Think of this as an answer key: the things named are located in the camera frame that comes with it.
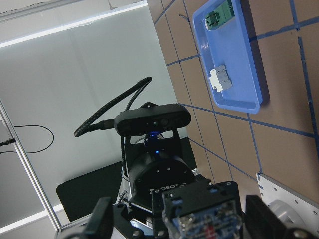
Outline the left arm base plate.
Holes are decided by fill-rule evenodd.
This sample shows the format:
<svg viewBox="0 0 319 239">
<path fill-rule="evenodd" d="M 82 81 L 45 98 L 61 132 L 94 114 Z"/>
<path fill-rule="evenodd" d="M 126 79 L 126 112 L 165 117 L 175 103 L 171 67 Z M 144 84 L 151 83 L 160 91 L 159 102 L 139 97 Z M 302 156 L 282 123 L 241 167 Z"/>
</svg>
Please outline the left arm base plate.
<svg viewBox="0 0 319 239">
<path fill-rule="evenodd" d="M 319 204 L 275 179 L 256 175 L 262 201 L 284 223 L 319 235 Z"/>
</svg>

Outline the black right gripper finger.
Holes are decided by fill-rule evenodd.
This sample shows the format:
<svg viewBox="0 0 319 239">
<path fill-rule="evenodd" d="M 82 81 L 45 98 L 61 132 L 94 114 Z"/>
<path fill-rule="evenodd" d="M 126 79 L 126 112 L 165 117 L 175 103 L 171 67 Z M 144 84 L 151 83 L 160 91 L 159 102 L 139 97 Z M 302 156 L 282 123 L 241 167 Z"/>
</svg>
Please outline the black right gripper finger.
<svg viewBox="0 0 319 239">
<path fill-rule="evenodd" d="M 293 239 L 294 234 L 257 195 L 246 196 L 245 226 L 252 239 Z"/>
</svg>

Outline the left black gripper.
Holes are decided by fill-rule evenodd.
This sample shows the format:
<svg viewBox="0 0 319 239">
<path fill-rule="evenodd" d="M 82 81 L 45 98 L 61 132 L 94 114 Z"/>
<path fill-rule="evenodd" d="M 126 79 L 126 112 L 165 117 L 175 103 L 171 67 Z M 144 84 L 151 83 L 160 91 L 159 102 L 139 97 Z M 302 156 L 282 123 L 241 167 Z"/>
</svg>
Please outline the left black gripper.
<svg viewBox="0 0 319 239">
<path fill-rule="evenodd" d="M 231 195 L 239 212 L 238 188 L 234 182 L 213 184 L 197 179 L 185 162 L 166 153 L 144 153 L 129 171 L 131 198 L 114 206 L 111 197 L 102 197 L 83 230 L 86 239 L 110 239 L 113 226 L 126 239 L 169 239 L 162 213 L 163 198 L 169 195 L 197 199 L 214 191 Z"/>
</svg>

